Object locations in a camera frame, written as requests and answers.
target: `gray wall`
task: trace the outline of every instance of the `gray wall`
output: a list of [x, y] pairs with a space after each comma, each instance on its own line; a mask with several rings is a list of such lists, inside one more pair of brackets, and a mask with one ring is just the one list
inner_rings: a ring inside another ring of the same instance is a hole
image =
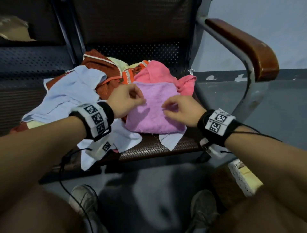
[[[208, 1], [203, 0], [202, 9]], [[268, 44], [281, 69], [307, 68], [307, 0], [213, 0], [209, 18], [220, 18]], [[244, 70], [241, 61], [208, 34], [200, 35], [196, 71]]]

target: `chair backrest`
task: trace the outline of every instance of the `chair backrest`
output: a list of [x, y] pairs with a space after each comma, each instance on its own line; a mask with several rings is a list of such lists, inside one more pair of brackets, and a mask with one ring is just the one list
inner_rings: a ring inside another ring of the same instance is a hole
[[188, 69], [197, 2], [71, 0], [83, 50], [129, 64], [157, 60], [177, 78]]
[[73, 68], [67, 38], [48, 0], [3, 0], [0, 15], [15, 15], [30, 25], [37, 41], [15, 42], [0, 38], [0, 89], [42, 85]]

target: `wristband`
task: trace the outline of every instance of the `wristband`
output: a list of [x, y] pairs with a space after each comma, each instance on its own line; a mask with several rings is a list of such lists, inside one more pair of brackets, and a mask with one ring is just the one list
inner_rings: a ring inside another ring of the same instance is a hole
[[241, 125], [235, 120], [235, 116], [222, 109], [205, 112], [197, 123], [197, 127], [209, 141], [206, 148], [212, 144], [225, 147], [226, 139]]
[[78, 117], [84, 124], [86, 139], [97, 141], [111, 132], [114, 113], [106, 102], [83, 104], [73, 108], [69, 116]]

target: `pile of towels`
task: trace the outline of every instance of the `pile of towels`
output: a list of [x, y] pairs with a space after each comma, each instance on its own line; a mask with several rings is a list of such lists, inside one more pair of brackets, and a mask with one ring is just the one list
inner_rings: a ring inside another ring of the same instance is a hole
[[[161, 144], [173, 150], [186, 131], [186, 126], [167, 118], [161, 105], [174, 95], [192, 95], [196, 77], [187, 75], [179, 80], [158, 61], [141, 61], [133, 65], [97, 50], [86, 52], [80, 66], [53, 79], [45, 79], [47, 94], [43, 102], [25, 114], [19, 126], [10, 133], [23, 131], [68, 117], [71, 109], [85, 103], [106, 101], [119, 85], [135, 83], [143, 92], [146, 104], [133, 109], [127, 117], [112, 123], [116, 152], [124, 152], [139, 144], [139, 133], [159, 134]], [[77, 146], [87, 148], [92, 140], [84, 139]], [[84, 151], [81, 168], [89, 169], [95, 160]]]

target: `sneaker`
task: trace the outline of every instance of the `sneaker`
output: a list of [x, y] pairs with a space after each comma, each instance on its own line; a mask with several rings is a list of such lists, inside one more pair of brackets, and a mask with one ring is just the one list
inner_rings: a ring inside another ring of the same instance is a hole
[[[89, 219], [92, 220], [91, 223], [93, 221], [95, 222], [95, 225], [97, 225], [97, 227], [94, 227], [93, 224], [92, 227], [97, 228], [96, 232], [108, 233], [107, 229], [105, 228], [105, 226], [102, 225], [99, 216], [97, 215], [98, 196], [95, 191], [90, 186], [78, 185], [73, 188], [70, 194], [81, 204], [81, 206], [87, 213]], [[76, 201], [71, 196], [69, 197], [68, 203], [77, 213], [86, 218], [85, 213], [83, 212], [80, 205], [76, 203]]]
[[195, 231], [206, 232], [210, 225], [219, 216], [216, 201], [209, 190], [201, 190], [194, 195], [191, 201], [192, 221], [186, 233]]

